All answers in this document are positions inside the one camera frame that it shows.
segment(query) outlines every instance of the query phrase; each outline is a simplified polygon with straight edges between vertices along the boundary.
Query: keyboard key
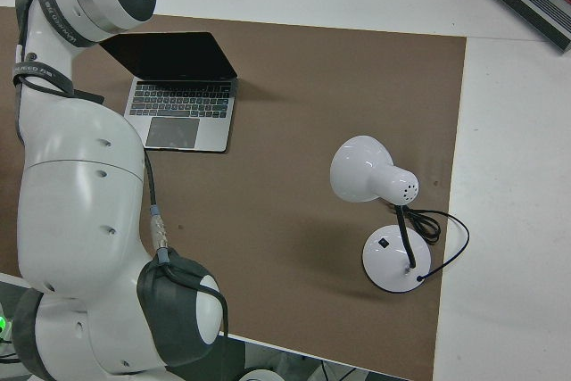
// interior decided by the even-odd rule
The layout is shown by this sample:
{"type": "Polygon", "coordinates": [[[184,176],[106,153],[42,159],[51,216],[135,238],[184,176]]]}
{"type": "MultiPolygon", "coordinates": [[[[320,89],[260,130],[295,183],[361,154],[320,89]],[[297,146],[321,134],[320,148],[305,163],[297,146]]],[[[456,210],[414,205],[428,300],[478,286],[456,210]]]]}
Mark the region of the keyboard key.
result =
{"type": "Polygon", "coordinates": [[[177,116],[177,117],[185,117],[190,114],[189,111],[172,111],[166,109],[159,109],[157,111],[157,116],[177,116]]]}

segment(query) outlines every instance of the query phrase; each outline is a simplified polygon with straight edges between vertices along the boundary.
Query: desk lamp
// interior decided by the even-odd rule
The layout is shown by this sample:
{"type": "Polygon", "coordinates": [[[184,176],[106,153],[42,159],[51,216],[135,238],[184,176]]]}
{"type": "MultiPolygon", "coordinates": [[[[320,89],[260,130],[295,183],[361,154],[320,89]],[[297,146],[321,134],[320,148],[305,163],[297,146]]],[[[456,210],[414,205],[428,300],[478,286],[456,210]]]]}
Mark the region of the desk lamp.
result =
{"type": "Polygon", "coordinates": [[[363,248],[363,266],[380,288],[405,293],[420,286],[430,270],[425,240],[406,228],[402,206],[418,194],[418,180],[396,167],[383,145],[373,137],[357,136],[335,154],[330,170],[331,187],[341,199],[364,203],[381,198],[394,204],[398,225],[375,231],[363,248]]]}

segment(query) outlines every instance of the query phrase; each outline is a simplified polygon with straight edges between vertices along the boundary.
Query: white table surface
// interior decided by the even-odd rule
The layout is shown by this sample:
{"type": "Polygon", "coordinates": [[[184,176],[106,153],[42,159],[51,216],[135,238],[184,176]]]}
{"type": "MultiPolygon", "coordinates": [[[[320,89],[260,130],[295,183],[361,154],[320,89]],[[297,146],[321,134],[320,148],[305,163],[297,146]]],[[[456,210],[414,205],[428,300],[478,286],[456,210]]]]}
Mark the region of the white table surface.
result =
{"type": "MultiPolygon", "coordinates": [[[[156,12],[468,37],[450,210],[473,241],[443,275],[434,381],[568,379],[570,54],[496,0],[159,0],[156,12]]],[[[449,230],[453,254],[463,238],[449,230]]]]}

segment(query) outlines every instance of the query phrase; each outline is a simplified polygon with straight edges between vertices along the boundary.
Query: laptop keyboard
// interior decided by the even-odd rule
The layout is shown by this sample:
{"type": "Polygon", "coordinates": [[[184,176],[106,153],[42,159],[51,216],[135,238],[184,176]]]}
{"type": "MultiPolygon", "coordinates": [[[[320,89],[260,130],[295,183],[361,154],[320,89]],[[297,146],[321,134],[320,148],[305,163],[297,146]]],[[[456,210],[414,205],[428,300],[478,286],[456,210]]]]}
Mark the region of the laptop keyboard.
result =
{"type": "Polygon", "coordinates": [[[137,82],[129,113],[140,116],[226,118],[230,84],[137,82]]]}

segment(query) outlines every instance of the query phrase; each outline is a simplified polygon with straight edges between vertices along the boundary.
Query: laptop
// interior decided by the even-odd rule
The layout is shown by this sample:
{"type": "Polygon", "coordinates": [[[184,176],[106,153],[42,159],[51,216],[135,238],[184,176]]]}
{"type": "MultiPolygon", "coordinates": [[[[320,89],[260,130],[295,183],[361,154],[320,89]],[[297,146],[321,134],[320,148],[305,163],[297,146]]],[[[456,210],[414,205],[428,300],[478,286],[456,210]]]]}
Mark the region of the laptop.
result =
{"type": "Polygon", "coordinates": [[[226,151],[238,79],[211,33],[124,33],[101,46],[134,76],[124,116],[145,148],[226,151]]]}

